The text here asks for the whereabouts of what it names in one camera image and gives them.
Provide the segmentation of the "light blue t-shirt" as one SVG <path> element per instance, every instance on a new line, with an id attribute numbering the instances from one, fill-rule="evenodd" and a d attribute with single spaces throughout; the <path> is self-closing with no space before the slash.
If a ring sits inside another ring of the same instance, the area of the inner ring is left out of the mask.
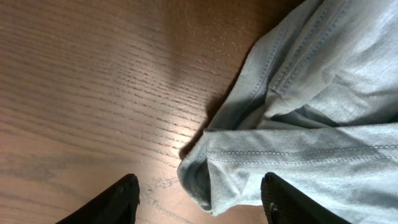
<path id="1" fill-rule="evenodd" d="M 397 222 L 396 0 L 297 6 L 177 169 L 212 215 L 260 205 L 268 172 L 351 223 Z"/>

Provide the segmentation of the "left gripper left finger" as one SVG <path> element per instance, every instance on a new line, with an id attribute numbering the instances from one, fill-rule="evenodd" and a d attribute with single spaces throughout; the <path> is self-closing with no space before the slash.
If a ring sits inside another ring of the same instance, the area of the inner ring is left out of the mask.
<path id="1" fill-rule="evenodd" d="M 140 188 L 127 174 L 57 224 L 135 224 Z"/>

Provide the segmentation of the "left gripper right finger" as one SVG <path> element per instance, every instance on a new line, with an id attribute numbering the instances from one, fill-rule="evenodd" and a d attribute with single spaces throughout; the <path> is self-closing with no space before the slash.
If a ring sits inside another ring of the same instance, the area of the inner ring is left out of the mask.
<path id="1" fill-rule="evenodd" d="M 262 178 L 261 200 L 269 224 L 349 224 L 273 172 Z"/>

